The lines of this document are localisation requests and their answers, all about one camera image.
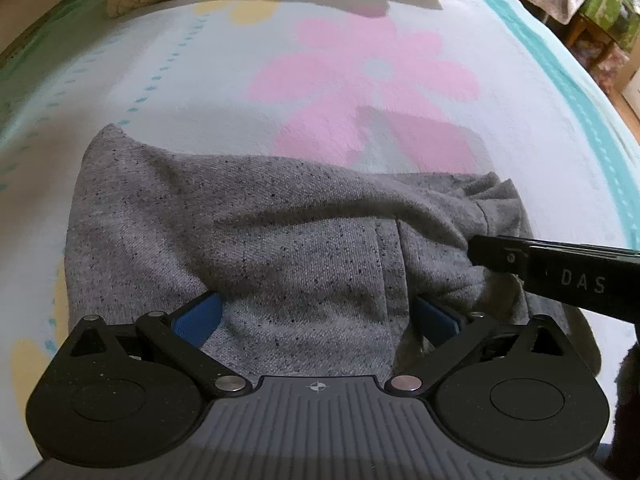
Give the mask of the floral bed blanket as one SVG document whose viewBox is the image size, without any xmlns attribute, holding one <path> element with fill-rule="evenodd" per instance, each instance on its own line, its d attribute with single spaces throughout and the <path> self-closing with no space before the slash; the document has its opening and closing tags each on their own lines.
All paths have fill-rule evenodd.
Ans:
<svg viewBox="0 0 640 480">
<path fill-rule="evenodd" d="M 360 171 L 493 171 L 536 236 L 637 248 L 639 147 L 518 0 L 70 0 L 1 70 L 1 474 L 38 454 L 29 393 L 66 332 L 63 252 L 106 125 L 175 152 Z"/>
</svg>

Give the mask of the grey speckled pants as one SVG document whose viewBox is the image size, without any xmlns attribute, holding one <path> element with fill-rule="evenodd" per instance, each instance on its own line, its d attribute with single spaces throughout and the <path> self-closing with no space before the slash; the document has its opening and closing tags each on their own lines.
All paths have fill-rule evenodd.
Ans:
<svg viewBox="0 0 640 480">
<path fill-rule="evenodd" d="M 85 152 L 70 210 L 70 320 L 127 324 L 216 292 L 224 314 L 204 349 L 237 373 L 387 378 L 421 357 L 409 302 L 425 295 L 503 323 L 550 315 L 597 372 L 578 310 L 466 254 L 474 236 L 529 232 L 514 185 L 494 174 L 174 154 L 108 126 Z"/>
</svg>

